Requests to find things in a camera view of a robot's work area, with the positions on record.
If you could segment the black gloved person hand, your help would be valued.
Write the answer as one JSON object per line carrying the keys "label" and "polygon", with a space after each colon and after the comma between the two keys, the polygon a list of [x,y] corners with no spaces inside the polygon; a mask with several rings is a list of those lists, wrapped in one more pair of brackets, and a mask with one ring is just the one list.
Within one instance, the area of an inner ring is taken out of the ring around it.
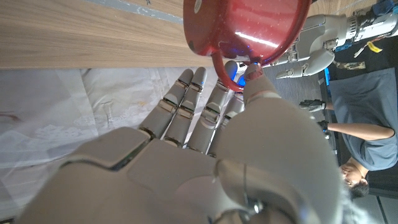
{"label": "black gloved person hand", "polygon": [[316,112],[326,108],[326,102],[322,100],[304,100],[299,103],[301,109],[308,110],[309,112]]}

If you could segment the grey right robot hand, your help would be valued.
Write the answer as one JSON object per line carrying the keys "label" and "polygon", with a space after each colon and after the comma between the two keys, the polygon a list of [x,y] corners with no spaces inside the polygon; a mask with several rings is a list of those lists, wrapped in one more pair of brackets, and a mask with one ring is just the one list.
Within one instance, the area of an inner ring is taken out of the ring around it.
{"label": "grey right robot hand", "polygon": [[335,156],[308,112],[281,98],[260,66],[245,74],[244,110],[185,145],[190,119],[170,94],[139,129],[119,128],[70,154],[18,223],[341,223]]}

